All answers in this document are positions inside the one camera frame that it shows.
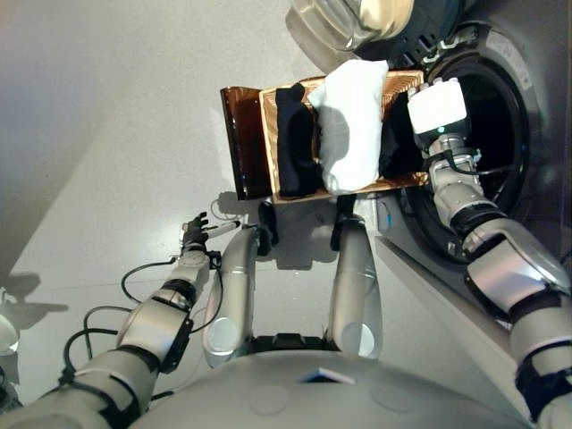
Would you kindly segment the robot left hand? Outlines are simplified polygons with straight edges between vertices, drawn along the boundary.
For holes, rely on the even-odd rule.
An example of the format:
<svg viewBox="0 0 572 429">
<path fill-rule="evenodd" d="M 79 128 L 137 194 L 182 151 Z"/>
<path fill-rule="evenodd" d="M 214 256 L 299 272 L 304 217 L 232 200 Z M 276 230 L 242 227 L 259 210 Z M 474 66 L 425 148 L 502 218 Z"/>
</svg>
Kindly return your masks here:
<svg viewBox="0 0 572 429">
<path fill-rule="evenodd" d="M 180 245 L 181 252 L 191 251 L 193 248 L 206 248 L 206 242 L 234 231 L 240 227 L 240 221 L 210 225 L 207 213 L 201 212 L 192 220 L 181 226 Z"/>
</svg>

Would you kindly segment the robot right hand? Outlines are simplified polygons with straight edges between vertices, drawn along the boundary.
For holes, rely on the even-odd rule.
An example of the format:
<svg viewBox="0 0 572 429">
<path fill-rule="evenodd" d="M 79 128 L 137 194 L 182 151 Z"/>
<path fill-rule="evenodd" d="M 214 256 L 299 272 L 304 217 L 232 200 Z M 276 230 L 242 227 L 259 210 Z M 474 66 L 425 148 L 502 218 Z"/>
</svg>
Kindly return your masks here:
<svg viewBox="0 0 572 429">
<path fill-rule="evenodd" d="M 465 138 L 470 129 L 469 118 L 458 78 L 436 78 L 407 91 L 408 116 L 414 140 L 423 152 L 443 135 Z"/>
</svg>

